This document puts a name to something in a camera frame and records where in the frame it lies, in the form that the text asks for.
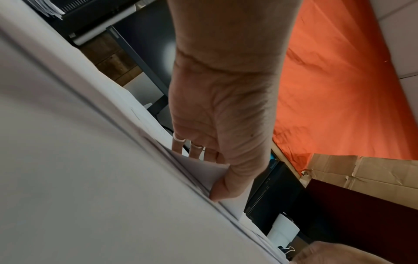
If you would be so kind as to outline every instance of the silver ring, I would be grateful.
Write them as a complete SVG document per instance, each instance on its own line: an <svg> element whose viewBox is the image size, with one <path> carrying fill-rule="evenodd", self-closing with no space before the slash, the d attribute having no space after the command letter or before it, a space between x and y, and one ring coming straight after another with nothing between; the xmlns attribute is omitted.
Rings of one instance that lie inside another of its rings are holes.
<svg viewBox="0 0 418 264"><path fill-rule="evenodd" d="M186 139L178 139L178 138L176 138L175 133L173 133L173 139L174 139L175 141L177 141L177 142L180 142L180 143L184 143L184 142L186 142Z"/></svg>
<svg viewBox="0 0 418 264"><path fill-rule="evenodd" d="M193 142L190 142L190 145L192 145L193 147L198 148L198 149L203 148L203 146L198 146L198 145L195 145L195 144L193 144Z"/></svg>

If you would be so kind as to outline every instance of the white wall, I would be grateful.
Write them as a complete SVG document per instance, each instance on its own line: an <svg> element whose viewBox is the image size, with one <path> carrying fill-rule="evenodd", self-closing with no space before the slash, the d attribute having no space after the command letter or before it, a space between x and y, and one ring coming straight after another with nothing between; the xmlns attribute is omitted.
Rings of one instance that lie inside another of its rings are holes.
<svg viewBox="0 0 418 264"><path fill-rule="evenodd" d="M418 123L418 0L370 0Z"/></svg>

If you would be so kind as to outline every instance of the stack of paper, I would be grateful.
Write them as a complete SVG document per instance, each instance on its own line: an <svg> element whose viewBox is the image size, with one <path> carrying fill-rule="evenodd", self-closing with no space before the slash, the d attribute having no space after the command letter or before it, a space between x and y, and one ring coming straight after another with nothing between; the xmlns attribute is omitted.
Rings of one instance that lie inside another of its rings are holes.
<svg viewBox="0 0 418 264"><path fill-rule="evenodd" d="M27 2L47 17L53 16L62 19L62 15L65 15L65 12L53 4L51 0L27 0Z"/></svg>

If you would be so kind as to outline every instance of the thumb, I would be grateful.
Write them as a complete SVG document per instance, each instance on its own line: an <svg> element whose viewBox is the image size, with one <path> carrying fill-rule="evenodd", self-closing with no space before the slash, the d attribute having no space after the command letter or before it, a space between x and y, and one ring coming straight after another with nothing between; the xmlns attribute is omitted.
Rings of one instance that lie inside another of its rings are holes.
<svg viewBox="0 0 418 264"><path fill-rule="evenodd" d="M238 166L231 165L225 176L215 182L210 190L209 199L214 202L235 198L242 194L254 177L243 176L235 172Z"/></svg>

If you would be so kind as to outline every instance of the black desk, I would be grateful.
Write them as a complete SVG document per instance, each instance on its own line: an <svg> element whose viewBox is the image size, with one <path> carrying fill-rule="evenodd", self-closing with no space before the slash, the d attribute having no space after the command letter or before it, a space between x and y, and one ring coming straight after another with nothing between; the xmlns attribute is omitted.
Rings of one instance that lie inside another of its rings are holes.
<svg viewBox="0 0 418 264"><path fill-rule="evenodd" d="M148 108L155 116L168 103L175 58L175 32L167 2L155 1L107 30L164 94Z"/></svg>

